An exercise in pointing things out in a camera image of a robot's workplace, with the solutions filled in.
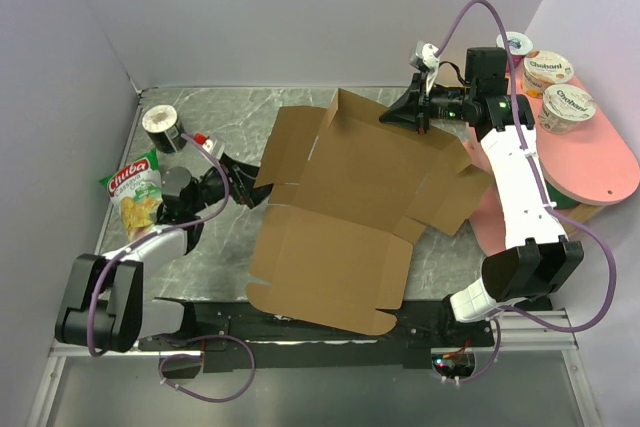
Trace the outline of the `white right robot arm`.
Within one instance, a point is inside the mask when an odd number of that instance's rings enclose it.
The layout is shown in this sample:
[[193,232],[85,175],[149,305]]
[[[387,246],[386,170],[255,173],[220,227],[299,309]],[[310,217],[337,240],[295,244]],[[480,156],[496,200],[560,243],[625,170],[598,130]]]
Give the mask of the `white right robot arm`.
[[524,94],[511,96],[505,69],[507,53],[498,47],[474,47],[459,72],[459,87],[435,83],[440,60],[436,47],[420,42],[411,57],[417,72],[405,93],[379,118],[424,134],[433,119],[466,122],[494,175],[505,225],[505,248],[484,259],[481,276],[449,297],[437,333],[456,346],[480,321],[503,305],[555,293],[584,258],[571,241],[541,177],[534,115]]

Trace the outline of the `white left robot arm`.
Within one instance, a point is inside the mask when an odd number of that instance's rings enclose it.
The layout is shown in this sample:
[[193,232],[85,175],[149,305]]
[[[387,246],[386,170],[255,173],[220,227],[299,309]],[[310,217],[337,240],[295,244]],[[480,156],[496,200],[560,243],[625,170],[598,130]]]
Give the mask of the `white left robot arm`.
[[210,206],[222,211],[228,201],[248,208],[261,204],[272,187],[259,186],[258,174],[258,166],[227,155],[200,177],[184,167],[168,170],[148,234],[119,250],[74,260],[55,339],[85,346],[94,356],[126,352],[142,338],[161,335],[174,348],[191,346],[198,336],[193,307],[176,299],[145,299],[144,282],[196,247],[204,228],[201,211]]

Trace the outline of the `brown cardboard box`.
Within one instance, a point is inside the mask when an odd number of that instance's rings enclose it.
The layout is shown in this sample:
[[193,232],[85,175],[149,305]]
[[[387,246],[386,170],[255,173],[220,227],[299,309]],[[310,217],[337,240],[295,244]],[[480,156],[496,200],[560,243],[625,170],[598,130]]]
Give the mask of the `brown cardboard box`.
[[452,235],[476,210],[492,178],[459,138],[383,124],[384,110],[341,89],[327,108],[278,111],[256,179],[271,194],[246,288],[254,308],[386,334],[424,230]]

